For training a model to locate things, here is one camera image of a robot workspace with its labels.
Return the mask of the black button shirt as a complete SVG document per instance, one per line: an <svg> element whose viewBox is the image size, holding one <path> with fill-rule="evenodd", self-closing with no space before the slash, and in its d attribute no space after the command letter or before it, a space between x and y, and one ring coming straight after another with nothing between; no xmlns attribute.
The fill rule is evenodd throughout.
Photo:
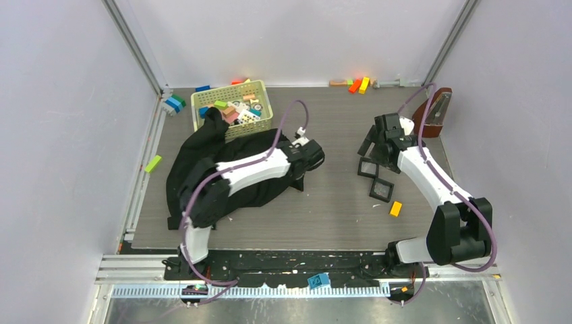
<svg viewBox="0 0 572 324"><path fill-rule="evenodd" d="M288 188L302 191L305 173L319 167L325 159L322 147L315 140L294 144L274 128L227 142L228 129L221 113L210 108L205 124L182 144L166 180L169 230L181 227L192 194L203 180L207 183L199 191L190 213L190 223L199 228L211 227L237 209L262 207ZM285 155L285 175L237 190L228 178L236 173L235 169L224 167L225 173L218 173L221 163L243 163L248 157L265 156L268 149Z"/></svg>

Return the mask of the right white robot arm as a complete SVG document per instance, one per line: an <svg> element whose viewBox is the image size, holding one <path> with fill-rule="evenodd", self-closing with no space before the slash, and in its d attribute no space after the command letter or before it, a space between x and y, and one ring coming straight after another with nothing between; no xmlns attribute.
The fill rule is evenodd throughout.
<svg viewBox="0 0 572 324"><path fill-rule="evenodd" d="M462 261L483 257L489 258L486 266L491 266L497 252L492 205L456 185L412 128L413 122L398 113L376 116L358 150L373 163L407 175L434 213L425 236L388 245L384 260L387 272L402 277L412 263L458 267Z"/></svg>

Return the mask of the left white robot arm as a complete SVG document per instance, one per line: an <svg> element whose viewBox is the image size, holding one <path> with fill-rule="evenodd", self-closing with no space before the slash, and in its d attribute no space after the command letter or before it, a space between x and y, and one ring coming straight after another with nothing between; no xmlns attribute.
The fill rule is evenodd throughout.
<svg viewBox="0 0 572 324"><path fill-rule="evenodd" d="M248 190L262 191L262 205L288 187L302 191L305 174L324 159L322 147L315 140L305 140L299 144L282 141L235 161L199 161L179 190L184 228L180 245L182 272L190 279L200 279L206 273L211 227L227 214L246 207Z"/></svg>

